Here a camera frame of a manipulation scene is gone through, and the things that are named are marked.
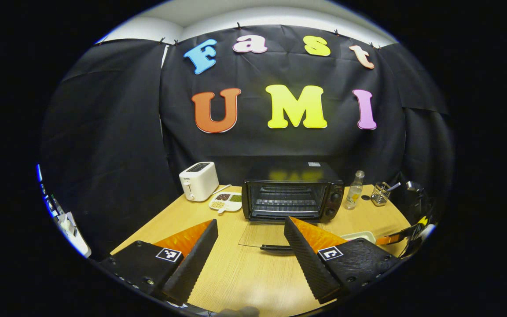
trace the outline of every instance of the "letter m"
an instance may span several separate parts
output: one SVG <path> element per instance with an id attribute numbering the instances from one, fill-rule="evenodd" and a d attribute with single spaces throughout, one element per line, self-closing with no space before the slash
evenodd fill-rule
<path id="1" fill-rule="evenodd" d="M 288 121 L 284 119 L 284 113 L 295 127 L 298 127 L 302 115 L 306 112 L 306 119 L 302 124 L 307 128 L 325 128 L 328 122 L 322 114 L 322 93 L 324 90 L 318 86 L 305 86 L 298 100 L 292 95 L 287 86 L 270 85 L 265 88 L 271 95 L 272 118 L 267 125 L 272 129 L 287 128 Z"/>

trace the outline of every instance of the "white wall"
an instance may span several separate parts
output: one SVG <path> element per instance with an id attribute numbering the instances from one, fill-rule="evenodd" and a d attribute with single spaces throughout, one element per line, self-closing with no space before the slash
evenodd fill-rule
<path id="1" fill-rule="evenodd" d="M 261 24 L 282 24 L 286 26 L 306 26 L 315 29 L 328 30 L 333 32 L 338 30 L 338 33 L 355 38 L 362 42 L 372 42 L 375 46 L 385 46 L 388 44 L 396 43 L 386 32 L 382 32 L 378 27 L 373 27 L 367 22 L 368 27 L 362 26 L 365 21 L 357 17 L 355 14 L 354 19 L 351 21 L 338 18 L 330 14 L 325 14 L 317 11 L 290 8 L 290 7 L 262 7 L 262 8 L 247 8 L 243 10 L 236 10 L 227 12 L 213 18 L 207 18 L 196 24 L 186 27 L 181 34 L 180 40 L 185 40 L 207 32 L 215 30 L 222 30 L 228 28 L 235 28 L 238 26 L 257 26 Z"/>
<path id="2" fill-rule="evenodd" d="M 109 34 L 104 36 L 98 42 L 106 38 L 106 41 L 119 40 L 121 38 L 141 38 L 144 40 L 159 41 L 165 37 L 164 42 L 173 43 L 181 37 L 183 27 L 175 23 L 160 20 L 158 18 L 134 17 L 127 22 L 117 26 Z"/>
<path id="3" fill-rule="evenodd" d="M 107 38 L 107 41 L 121 38 L 143 38 L 159 41 L 165 37 L 165 42 L 173 43 L 173 40 L 182 41 L 207 32 L 234 28 L 237 26 L 236 22 L 239 22 L 241 26 L 282 24 L 307 26 L 330 32 L 338 30 L 344 36 L 366 43 L 372 42 L 375 46 L 377 44 L 386 46 L 396 43 L 391 35 L 356 14 L 353 14 L 353 18 L 350 20 L 345 20 L 322 12 L 291 7 L 260 7 L 236 10 L 207 18 L 186 28 L 159 18 L 135 17 L 121 24 L 104 38 Z"/>

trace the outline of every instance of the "black cloth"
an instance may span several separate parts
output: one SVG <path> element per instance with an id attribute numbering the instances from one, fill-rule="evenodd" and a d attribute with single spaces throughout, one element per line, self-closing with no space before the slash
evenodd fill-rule
<path id="1" fill-rule="evenodd" d="M 96 44 L 66 74 L 42 128 L 44 185 L 98 260 L 177 197 L 158 118 L 165 44 Z"/>
<path id="2" fill-rule="evenodd" d="M 237 53 L 240 36 L 255 34 L 266 40 L 267 52 Z M 329 56 L 304 49 L 304 36 L 324 38 Z M 195 66 L 183 54 L 213 38 L 214 66 L 195 75 Z M 364 67 L 349 49 L 368 52 L 374 69 Z M 270 129 L 272 99 L 265 88 L 285 85 L 295 98 L 308 85 L 319 86 L 325 129 Z M 195 125 L 191 97 L 213 92 L 211 117 L 222 120 L 224 99 L 219 92 L 239 88 L 238 119 L 231 130 L 208 134 Z M 361 130 L 354 89 L 372 93 L 377 128 Z M 357 170 L 364 184 L 408 180 L 424 185 L 443 201 L 453 173 L 453 141 L 442 94 L 420 65 L 400 44 L 381 49 L 324 30 L 299 26 L 247 26 L 203 34 L 171 46 L 161 81 L 164 142 L 173 178 L 198 161 L 213 161 L 222 184 L 241 185 L 249 168 L 259 161 L 326 161 L 349 185 Z M 393 193 L 398 204 L 409 203 L 403 187 Z M 410 223 L 417 219 L 402 210 Z"/>

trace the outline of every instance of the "glass bottle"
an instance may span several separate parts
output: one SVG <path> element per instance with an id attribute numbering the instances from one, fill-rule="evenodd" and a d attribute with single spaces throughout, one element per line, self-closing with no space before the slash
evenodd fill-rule
<path id="1" fill-rule="evenodd" d="M 348 197 L 345 199 L 345 207 L 349 210 L 352 210 L 356 207 L 357 199 L 361 196 L 361 192 L 363 190 L 363 178 L 365 177 L 365 172 L 362 170 L 358 170 L 356 172 L 356 178 L 353 180 L 353 183 L 349 186 Z"/>

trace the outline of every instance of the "wooden table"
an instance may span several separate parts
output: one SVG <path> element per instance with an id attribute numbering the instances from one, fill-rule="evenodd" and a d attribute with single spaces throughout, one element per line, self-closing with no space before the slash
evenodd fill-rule
<path id="1" fill-rule="evenodd" d="M 224 189 L 228 192 L 241 190 L 238 186 Z M 348 190 L 346 187 L 342 204 Z M 372 190 L 373 185 L 364 185 L 362 195 L 371 196 Z M 136 240 L 156 243 L 214 218 L 218 222 L 219 237 L 197 279 L 189 303 L 211 311 L 254 306 L 259 309 L 260 317 L 296 315 L 323 306 L 314 299 L 294 255 L 275 255 L 257 247 L 240 245 L 248 226 L 242 209 L 218 215 L 217 211 L 209 208 L 211 198 L 199 203 L 188 201 L 182 195 L 111 254 Z M 320 227 L 338 236 L 370 231 L 377 238 L 409 226 L 410 223 L 390 201 L 376 207 L 370 200 L 362 199 L 358 200 L 355 209 L 348 210 L 342 206 L 332 221 L 320 224 Z M 406 241 L 401 241 L 381 247 L 398 256 L 405 246 Z"/>

